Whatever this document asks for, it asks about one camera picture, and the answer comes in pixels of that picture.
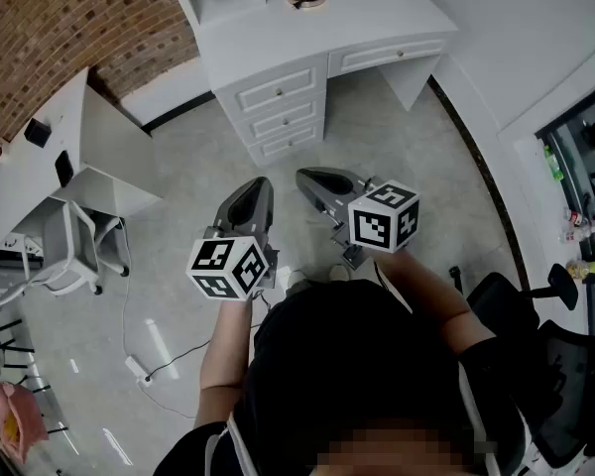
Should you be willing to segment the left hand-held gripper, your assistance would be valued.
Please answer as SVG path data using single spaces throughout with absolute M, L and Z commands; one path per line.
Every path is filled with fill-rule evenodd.
M 219 207 L 216 224 L 192 247 L 185 273 L 208 299 L 247 300 L 276 285 L 279 252 L 269 243 L 273 187 L 257 177 Z

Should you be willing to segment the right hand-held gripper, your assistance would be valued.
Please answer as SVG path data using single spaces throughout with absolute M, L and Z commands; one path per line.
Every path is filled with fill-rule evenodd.
M 396 180 L 374 182 L 342 169 L 301 168 L 299 191 L 335 220 L 333 240 L 342 259 L 353 269 L 368 250 L 394 254 L 417 234 L 420 194 Z

